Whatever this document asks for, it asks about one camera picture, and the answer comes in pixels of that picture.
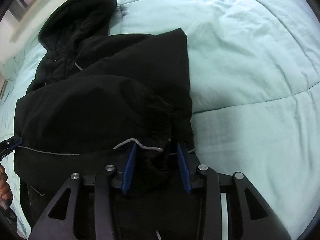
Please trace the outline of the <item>person's left hand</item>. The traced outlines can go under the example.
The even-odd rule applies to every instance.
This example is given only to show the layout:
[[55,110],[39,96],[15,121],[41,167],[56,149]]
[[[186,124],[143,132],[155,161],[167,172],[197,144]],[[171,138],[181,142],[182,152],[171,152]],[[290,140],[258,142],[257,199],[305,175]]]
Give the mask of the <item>person's left hand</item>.
[[4,166],[0,166],[1,178],[0,178],[0,195],[2,200],[13,200],[13,194],[8,183],[8,175],[5,171]]

